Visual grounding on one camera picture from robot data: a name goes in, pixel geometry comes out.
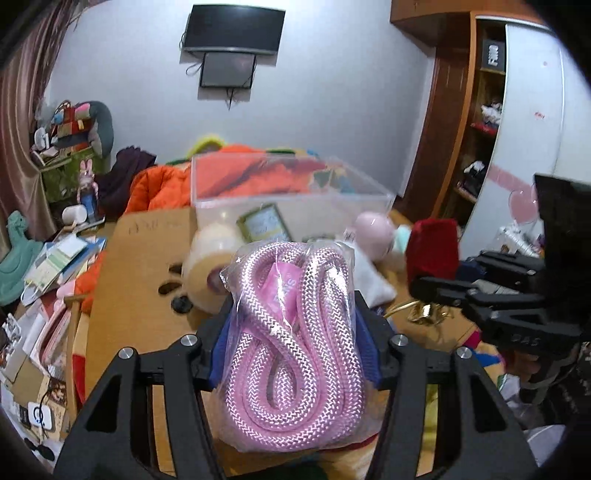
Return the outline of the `person's right hand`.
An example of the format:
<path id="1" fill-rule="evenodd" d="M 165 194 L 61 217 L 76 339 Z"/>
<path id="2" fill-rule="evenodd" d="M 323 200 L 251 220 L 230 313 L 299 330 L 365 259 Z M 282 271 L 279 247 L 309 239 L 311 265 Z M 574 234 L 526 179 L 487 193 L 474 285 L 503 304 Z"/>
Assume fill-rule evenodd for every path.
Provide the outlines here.
<path id="1" fill-rule="evenodd" d="M 541 370 L 539 357 L 524 352 L 500 349 L 505 372 L 518 377 L 522 382 L 528 382 L 533 375 Z"/>

